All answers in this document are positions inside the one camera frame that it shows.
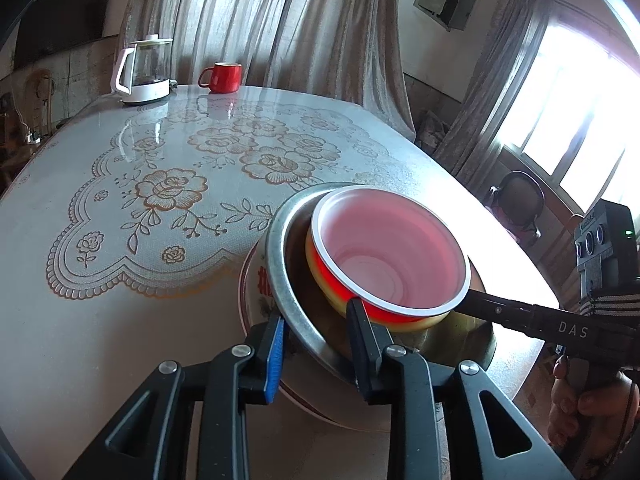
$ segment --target mug handle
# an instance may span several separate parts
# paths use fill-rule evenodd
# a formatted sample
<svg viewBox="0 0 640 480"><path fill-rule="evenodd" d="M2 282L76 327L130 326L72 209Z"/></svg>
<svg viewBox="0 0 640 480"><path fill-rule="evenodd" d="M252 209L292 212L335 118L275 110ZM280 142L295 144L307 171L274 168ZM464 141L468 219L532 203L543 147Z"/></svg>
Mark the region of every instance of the mug handle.
<svg viewBox="0 0 640 480"><path fill-rule="evenodd" d="M202 73L200 74L200 77L198 78L198 86L199 86L200 88L209 88L209 85L208 85L208 84L206 84L206 85L203 85L203 84L202 84L202 76L204 76L204 75L205 75L209 70L211 70L211 71L213 72L213 67L210 67L210 68L206 68L206 69L204 69L204 70L202 71Z"/></svg>

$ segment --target red mug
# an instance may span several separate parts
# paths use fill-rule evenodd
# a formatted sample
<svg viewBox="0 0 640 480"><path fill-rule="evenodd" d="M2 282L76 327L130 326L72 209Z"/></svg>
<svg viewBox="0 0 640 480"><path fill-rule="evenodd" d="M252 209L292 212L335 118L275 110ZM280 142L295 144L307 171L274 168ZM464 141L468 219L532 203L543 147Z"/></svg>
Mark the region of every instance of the red mug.
<svg viewBox="0 0 640 480"><path fill-rule="evenodd" d="M202 83L202 76L211 70L209 84ZM214 66L206 68L198 78L200 88L208 88L217 94L231 94L240 88L242 79L242 65L238 63L216 63Z"/></svg>

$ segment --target blue gripper pad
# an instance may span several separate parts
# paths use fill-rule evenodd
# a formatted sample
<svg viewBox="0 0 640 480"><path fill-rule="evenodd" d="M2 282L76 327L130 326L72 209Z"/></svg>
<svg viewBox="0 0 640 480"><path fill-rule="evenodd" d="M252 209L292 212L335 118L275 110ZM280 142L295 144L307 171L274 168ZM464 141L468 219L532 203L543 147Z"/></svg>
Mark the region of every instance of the blue gripper pad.
<svg viewBox="0 0 640 480"><path fill-rule="evenodd" d="M264 397L269 404L273 402L273 398L278 391L280 384L280 376L282 375L282 360L284 358L284 319L278 320L276 332L273 337L273 345L267 358L267 384L264 391Z"/></svg>

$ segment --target electrical box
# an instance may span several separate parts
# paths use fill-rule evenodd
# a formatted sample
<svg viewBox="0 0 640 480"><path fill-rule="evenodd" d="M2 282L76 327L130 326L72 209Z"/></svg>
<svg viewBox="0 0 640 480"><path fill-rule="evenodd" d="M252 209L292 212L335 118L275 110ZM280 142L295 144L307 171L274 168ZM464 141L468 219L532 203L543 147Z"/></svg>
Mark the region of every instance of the electrical box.
<svg viewBox="0 0 640 480"><path fill-rule="evenodd" d="M414 6L447 30L464 30L476 0L415 0Z"/></svg>

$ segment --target white kettle base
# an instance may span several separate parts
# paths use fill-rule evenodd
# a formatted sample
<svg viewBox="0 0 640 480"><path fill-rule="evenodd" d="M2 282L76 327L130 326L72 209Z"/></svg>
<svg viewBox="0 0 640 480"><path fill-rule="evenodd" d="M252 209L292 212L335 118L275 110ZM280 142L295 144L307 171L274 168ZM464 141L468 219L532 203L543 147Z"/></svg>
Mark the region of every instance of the white kettle base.
<svg viewBox="0 0 640 480"><path fill-rule="evenodd" d="M138 85L131 87L131 94L123 95L122 102L127 104L141 104L148 101L155 101L169 95L169 80L159 81L148 85Z"/></svg>

